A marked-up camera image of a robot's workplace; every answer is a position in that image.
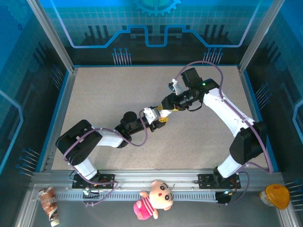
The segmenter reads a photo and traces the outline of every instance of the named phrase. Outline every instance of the pink plush doll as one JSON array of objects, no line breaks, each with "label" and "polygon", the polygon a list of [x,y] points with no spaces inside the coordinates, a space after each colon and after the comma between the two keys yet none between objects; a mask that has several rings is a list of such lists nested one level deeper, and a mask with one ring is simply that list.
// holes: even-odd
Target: pink plush doll
[{"label": "pink plush doll", "polygon": [[153,216],[158,218],[157,209],[169,210],[173,204],[171,189],[163,181],[154,181],[151,191],[140,192],[142,198],[134,204],[134,212],[139,220],[147,220]]}]

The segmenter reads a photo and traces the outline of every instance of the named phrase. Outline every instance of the black bracket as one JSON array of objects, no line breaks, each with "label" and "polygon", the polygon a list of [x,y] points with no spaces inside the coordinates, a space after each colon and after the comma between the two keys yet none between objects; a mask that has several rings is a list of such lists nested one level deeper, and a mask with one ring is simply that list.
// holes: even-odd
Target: black bracket
[{"label": "black bracket", "polygon": [[220,185],[216,183],[214,174],[199,174],[198,180],[195,183],[199,184],[199,189],[234,189],[234,183],[237,184],[237,189],[241,188],[240,178],[237,174],[224,179]]},{"label": "black bracket", "polygon": [[[96,178],[92,179],[93,182],[99,182],[99,183],[106,183],[106,182],[113,182],[115,181],[115,175],[114,174],[99,174]],[[113,189],[114,183],[111,184],[104,184],[104,185],[93,185],[86,181],[84,181],[79,174],[75,174],[73,182],[72,182],[72,188],[73,189],[86,189],[86,187],[89,187],[90,190],[93,189]]]}]

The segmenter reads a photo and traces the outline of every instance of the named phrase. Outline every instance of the glass panel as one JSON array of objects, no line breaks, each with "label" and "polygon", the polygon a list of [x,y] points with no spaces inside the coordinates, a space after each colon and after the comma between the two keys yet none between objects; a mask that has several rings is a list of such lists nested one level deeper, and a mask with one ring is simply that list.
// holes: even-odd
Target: glass panel
[{"label": "glass panel", "polygon": [[0,15],[0,226],[14,226],[66,68],[25,0]]},{"label": "glass panel", "polygon": [[76,65],[239,64],[271,0],[41,0]]},{"label": "glass panel", "polygon": [[285,1],[247,67],[260,114],[267,124],[268,136],[286,182],[303,180],[302,8],[302,1]]}]

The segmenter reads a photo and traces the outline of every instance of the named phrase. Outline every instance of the gray floor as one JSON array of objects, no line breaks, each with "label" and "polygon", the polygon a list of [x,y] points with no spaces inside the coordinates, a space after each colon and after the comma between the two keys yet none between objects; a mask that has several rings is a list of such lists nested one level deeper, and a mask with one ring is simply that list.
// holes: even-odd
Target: gray floor
[{"label": "gray floor", "polygon": [[[115,128],[127,111],[160,105],[170,94],[168,83],[182,67],[80,68],[76,76],[62,134],[82,119],[97,127]],[[246,115],[250,108],[236,66],[221,66],[225,75],[223,91]],[[203,79],[220,83],[217,69],[196,66]],[[144,133],[133,136],[141,143]],[[175,112],[167,125],[149,132],[140,148],[96,147],[89,158],[98,169],[199,169],[214,168],[229,155],[233,136],[222,120],[208,107],[196,112]],[[264,155],[253,160],[267,166]],[[70,169],[56,152],[53,170]]]},{"label": "gray floor", "polygon": [[[202,202],[175,202],[159,218],[139,221],[133,202],[103,202],[86,208],[82,202],[60,201],[58,227],[278,227],[276,209],[262,203],[258,193],[247,193],[230,207]],[[31,227],[50,226],[41,204],[36,207]]]}]

